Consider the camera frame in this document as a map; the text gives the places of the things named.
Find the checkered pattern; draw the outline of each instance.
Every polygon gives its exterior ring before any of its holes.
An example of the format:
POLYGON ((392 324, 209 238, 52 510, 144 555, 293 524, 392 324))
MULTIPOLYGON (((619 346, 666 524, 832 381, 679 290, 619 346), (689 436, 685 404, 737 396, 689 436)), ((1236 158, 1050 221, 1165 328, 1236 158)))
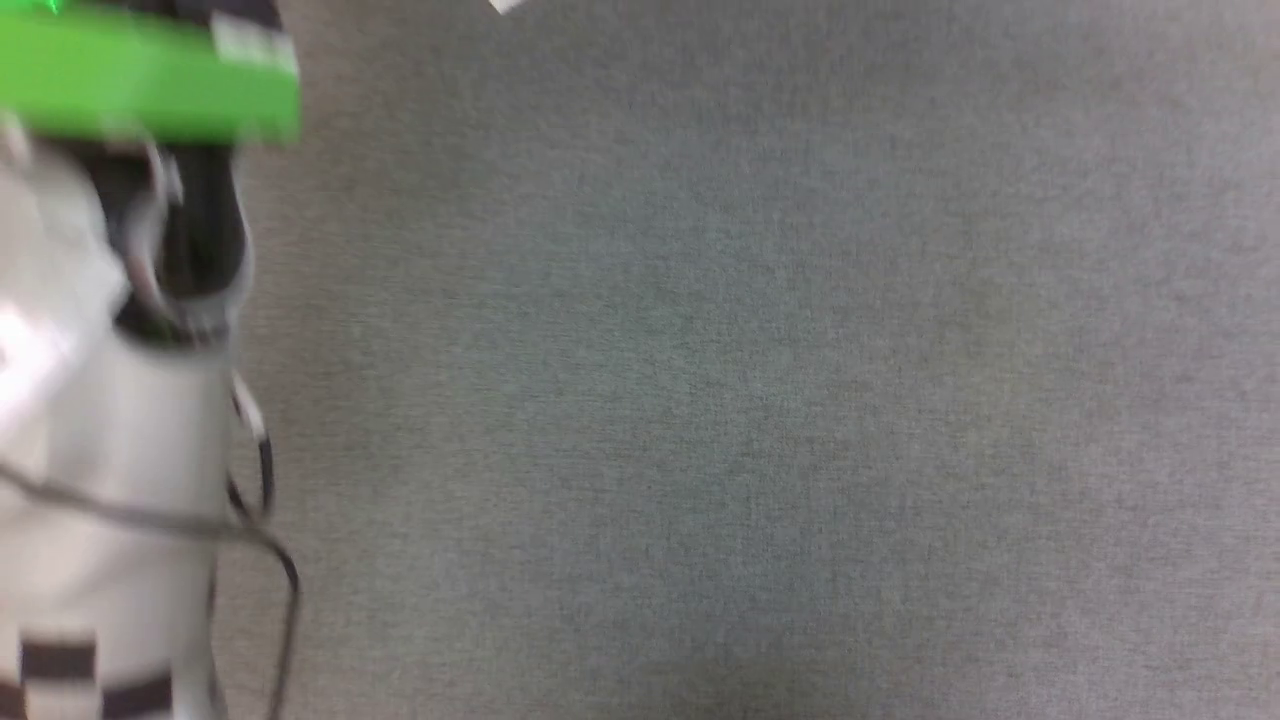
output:
POLYGON ((104 687, 93 642, 24 638, 18 682, 0 680, 0 720, 134 720, 172 712, 169 671, 104 687))

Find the black stripe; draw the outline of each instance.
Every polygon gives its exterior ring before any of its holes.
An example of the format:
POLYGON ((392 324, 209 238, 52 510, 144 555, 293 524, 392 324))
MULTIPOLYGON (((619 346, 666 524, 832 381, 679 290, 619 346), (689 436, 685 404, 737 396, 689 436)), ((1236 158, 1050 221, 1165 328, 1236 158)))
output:
POLYGON ((22 684, 31 680, 93 682, 93 643, 22 641, 22 684))
POLYGON ((18 685, 0 683, 0 719, 27 720, 27 693, 18 685))
POLYGON ((102 693, 102 720, 131 720, 173 710, 173 678, 164 675, 138 685, 108 688, 102 693))

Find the green bar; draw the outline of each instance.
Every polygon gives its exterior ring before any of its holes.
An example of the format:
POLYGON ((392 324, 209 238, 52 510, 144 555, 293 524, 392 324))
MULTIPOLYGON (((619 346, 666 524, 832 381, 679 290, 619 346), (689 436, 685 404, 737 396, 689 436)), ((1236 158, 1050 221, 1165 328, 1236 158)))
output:
POLYGON ((288 141, 300 106, 294 72, 224 60, 196 28, 79 8, 0 13, 0 110, 40 132, 288 141))

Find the gray carpet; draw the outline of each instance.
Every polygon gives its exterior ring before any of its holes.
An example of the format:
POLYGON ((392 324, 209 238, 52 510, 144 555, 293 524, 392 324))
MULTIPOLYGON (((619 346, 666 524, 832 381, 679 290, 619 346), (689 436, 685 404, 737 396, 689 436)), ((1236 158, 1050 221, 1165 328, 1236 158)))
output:
POLYGON ((1280 5, 285 10, 292 717, 1280 716, 1280 5))

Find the textured gray background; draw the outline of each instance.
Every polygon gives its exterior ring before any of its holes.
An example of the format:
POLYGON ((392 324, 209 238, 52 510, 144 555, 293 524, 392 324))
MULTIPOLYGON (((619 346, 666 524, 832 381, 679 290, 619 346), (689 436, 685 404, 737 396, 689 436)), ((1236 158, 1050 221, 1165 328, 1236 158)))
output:
POLYGON ((1280 716, 1280 5, 285 12, 293 717, 1280 716))

